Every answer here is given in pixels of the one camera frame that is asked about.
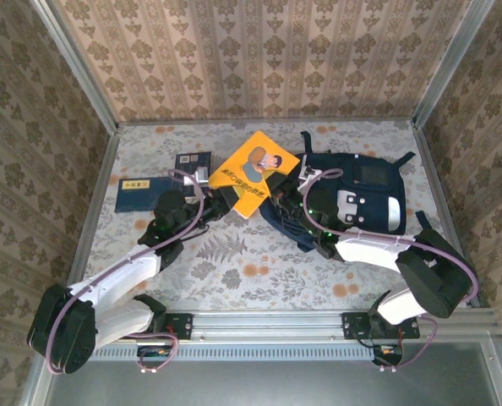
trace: book cover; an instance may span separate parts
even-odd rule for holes
[[[152,211],[157,206],[159,196],[170,189],[170,178],[120,179],[114,211]]]
[[[197,179],[200,182],[202,191],[206,192],[208,190],[208,178],[211,175],[211,152],[192,152],[188,154],[177,154],[176,162],[174,164],[176,169],[180,169],[184,172],[194,174],[197,169],[205,168],[206,175],[204,176],[205,182],[201,182],[202,179]],[[173,180],[172,188],[181,190],[186,198],[194,197],[194,186],[190,183],[188,178],[184,179],[184,183]]]
[[[273,173],[288,175],[299,160],[262,131],[257,131],[210,176],[210,187],[232,186],[239,197],[233,207],[249,218],[270,196],[266,179]]]

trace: yellow book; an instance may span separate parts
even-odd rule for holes
[[[249,218],[270,196],[265,179],[273,172],[288,175],[298,162],[298,158],[257,131],[211,174],[209,186],[234,187],[239,200],[233,208]]]

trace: robotic arm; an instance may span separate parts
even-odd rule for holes
[[[308,213],[304,212],[303,196],[297,180],[274,173],[267,179],[271,199],[291,218],[314,236],[317,251],[327,259],[360,261],[399,272],[408,288],[387,292],[372,306],[368,318],[376,337],[386,337],[387,331],[406,319],[430,313],[449,317],[471,288],[472,279],[451,261],[410,244],[379,241],[370,233],[328,233],[322,228],[345,231],[337,218],[337,204],[330,201],[318,188],[308,195]],[[236,203],[232,188],[210,190],[204,196],[204,210],[195,229],[207,231],[210,221],[219,220]],[[186,203],[183,194],[171,190],[162,195],[154,210],[155,219],[131,251],[100,274],[69,288],[54,285],[42,297],[39,309],[28,334],[28,344],[46,356],[49,335],[61,309],[74,297],[57,328],[50,361],[65,373],[80,368],[95,349],[137,332],[166,331],[166,308],[154,299],[140,295],[126,304],[114,307],[131,288],[153,277],[172,264],[183,251],[184,239],[176,239],[158,250],[134,259],[144,247],[155,247],[186,229],[199,213],[199,203]],[[466,262],[434,230],[423,230],[416,236],[405,236],[403,241],[415,241],[435,247]],[[87,291],[77,299],[80,291]]]

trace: floral tablecloth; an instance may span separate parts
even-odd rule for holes
[[[303,151],[301,131],[315,151],[348,151],[394,161],[417,153],[402,167],[407,192],[407,233],[418,233],[414,211],[425,210],[442,230],[417,144],[407,121],[237,123],[134,126],[121,142],[106,190],[86,270],[89,277],[124,255],[142,235],[149,212],[114,213],[120,178],[164,176],[175,155],[212,151],[214,169],[250,135],[262,130],[293,153]],[[367,308],[385,290],[403,284],[395,272],[304,254],[258,212],[248,220],[231,212],[186,244],[176,262],[128,295],[146,292],[171,310],[287,310]]]

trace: wallpaper wall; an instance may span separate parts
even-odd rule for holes
[[[117,121],[410,116],[468,0],[54,0]]]
[[[106,143],[34,10],[0,0],[0,406],[19,400],[33,312],[66,280]]]
[[[425,125],[458,235],[502,325],[502,0]]]

